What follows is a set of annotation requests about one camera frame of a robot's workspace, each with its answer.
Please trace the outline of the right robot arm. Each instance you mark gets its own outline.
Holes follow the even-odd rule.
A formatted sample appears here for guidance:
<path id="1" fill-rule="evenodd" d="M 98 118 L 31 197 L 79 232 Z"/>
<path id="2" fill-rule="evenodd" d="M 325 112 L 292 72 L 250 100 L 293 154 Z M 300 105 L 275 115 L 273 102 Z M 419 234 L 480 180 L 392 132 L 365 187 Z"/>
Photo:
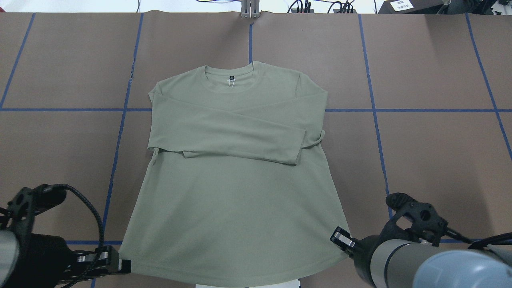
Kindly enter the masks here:
<path id="1" fill-rule="evenodd" d="M 405 193 L 386 197 L 395 213 L 378 235 L 356 239 L 341 227 L 330 237 L 373 288 L 510 288 L 511 233 L 470 240 L 428 203 Z"/>

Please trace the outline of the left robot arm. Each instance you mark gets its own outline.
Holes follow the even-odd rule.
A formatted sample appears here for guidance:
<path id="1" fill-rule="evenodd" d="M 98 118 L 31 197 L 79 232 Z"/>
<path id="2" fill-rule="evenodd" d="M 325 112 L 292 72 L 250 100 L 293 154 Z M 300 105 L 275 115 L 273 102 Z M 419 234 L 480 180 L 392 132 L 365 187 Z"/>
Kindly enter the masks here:
<path id="1" fill-rule="evenodd" d="M 98 228 L 95 250 L 71 250 L 60 236 L 33 232 L 35 219 L 73 193 L 92 212 Z M 23 187 L 1 208 L 2 288 L 71 288 L 109 275 L 127 275 L 130 260 L 105 244 L 104 224 L 93 204 L 69 184 Z"/>

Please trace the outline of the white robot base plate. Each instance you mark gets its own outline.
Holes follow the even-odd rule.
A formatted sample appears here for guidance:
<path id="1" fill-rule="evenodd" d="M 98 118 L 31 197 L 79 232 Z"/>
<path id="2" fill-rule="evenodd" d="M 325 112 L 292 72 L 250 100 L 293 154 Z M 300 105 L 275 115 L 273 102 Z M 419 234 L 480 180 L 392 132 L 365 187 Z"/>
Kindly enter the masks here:
<path id="1" fill-rule="evenodd" d="M 301 279 L 293 279 L 285 282 L 279 282 L 279 283 L 272 283 L 272 284 L 266 284 L 262 286 L 249 286 L 249 285 L 230 285 L 230 286 L 220 286 L 220 285 L 206 285 L 206 284 L 195 284 L 194 288 L 301 288 Z"/>

